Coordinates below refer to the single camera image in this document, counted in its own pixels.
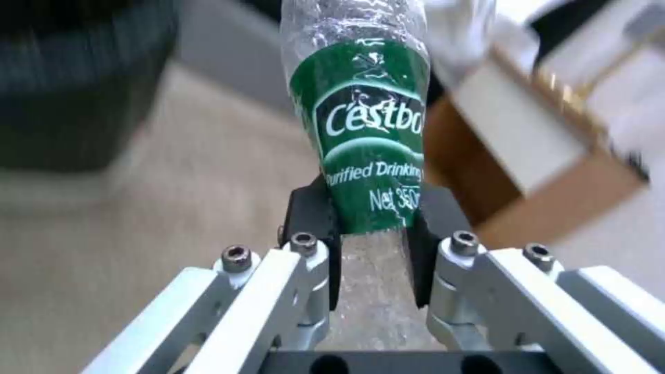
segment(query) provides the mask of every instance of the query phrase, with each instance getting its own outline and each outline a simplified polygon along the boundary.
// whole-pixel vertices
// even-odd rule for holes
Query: metal pivot joint
[[[427,327],[450,350],[488,348],[475,326],[480,322],[477,313],[458,291],[475,257],[486,252],[468,231],[456,231],[439,245]]]
[[[290,336],[283,339],[285,349],[312,349],[330,328],[330,256],[326,245],[309,232],[297,232],[282,248],[300,254],[307,266],[305,287],[311,293],[302,318]]]

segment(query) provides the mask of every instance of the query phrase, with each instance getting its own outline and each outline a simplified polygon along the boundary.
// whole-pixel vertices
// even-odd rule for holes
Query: floor
[[[297,123],[169,68],[137,167],[111,198],[0,214],[0,373],[81,370],[184,267],[275,245],[318,171]],[[399,239],[344,243],[325,349],[442,349],[412,303]]]

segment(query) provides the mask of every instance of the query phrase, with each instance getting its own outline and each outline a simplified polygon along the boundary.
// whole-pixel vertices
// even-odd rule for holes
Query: dark object
[[[414,223],[406,230],[404,249],[410,262],[408,268],[416,305],[428,305],[432,292],[432,279],[436,252],[443,239],[458,230],[471,230],[462,209],[453,194],[444,187],[423,184],[420,205],[414,214]],[[337,307],[342,273],[342,242],[340,222],[323,176],[309,186],[291,192],[284,228],[279,245],[283,246],[298,232],[310,232],[324,242],[330,251],[330,303]]]
[[[430,303],[432,279],[439,243],[458,230],[471,230],[471,225],[455,200],[444,187],[423,184],[413,226],[406,230],[409,276],[419,308]]]
[[[331,310],[334,310],[337,307],[342,275],[342,241],[337,212],[328,194],[326,182],[320,174],[309,186],[291,192],[279,246],[286,244],[291,236],[298,232],[312,233],[328,246],[330,305]]]
[[[0,7],[0,168],[104,170],[150,111],[176,41],[174,0]]]
[[[531,27],[541,41],[536,64],[611,2],[612,0],[569,1],[534,21]]]
[[[270,352],[261,374],[556,374],[545,353]]]

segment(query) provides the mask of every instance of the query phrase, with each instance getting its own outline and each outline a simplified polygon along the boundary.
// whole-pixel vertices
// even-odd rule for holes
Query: hole
[[[240,258],[245,254],[245,248],[233,247],[228,251],[230,258]]]
[[[464,357],[462,374],[501,374],[503,371],[491,359],[482,355]]]
[[[281,346],[282,346],[282,337],[278,335],[273,339],[272,348],[278,349],[281,348]]]
[[[296,242],[300,243],[307,243],[312,239],[312,236],[306,232],[301,232],[300,234],[296,234],[295,240]]]
[[[520,345],[524,345],[524,343],[527,341],[527,334],[525,333],[519,333],[515,337],[515,346],[519,347]]]
[[[221,301],[216,302],[215,305],[212,306],[212,313],[214,316],[221,317]]]
[[[545,246],[541,246],[541,245],[537,244],[537,245],[531,247],[531,250],[533,251],[533,253],[535,253],[537,255],[549,256],[549,251],[547,250],[547,248]]]
[[[309,367],[309,374],[348,374],[348,365],[342,357],[323,355]]]
[[[460,239],[466,240],[467,242],[472,242],[474,237],[468,232],[463,232],[460,234]]]

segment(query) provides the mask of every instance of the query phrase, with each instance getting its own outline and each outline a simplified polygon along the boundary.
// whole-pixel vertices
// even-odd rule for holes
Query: water bottle
[[[420,0],[284,0],[282,61],[345,234],[409,226],[430,65]]]

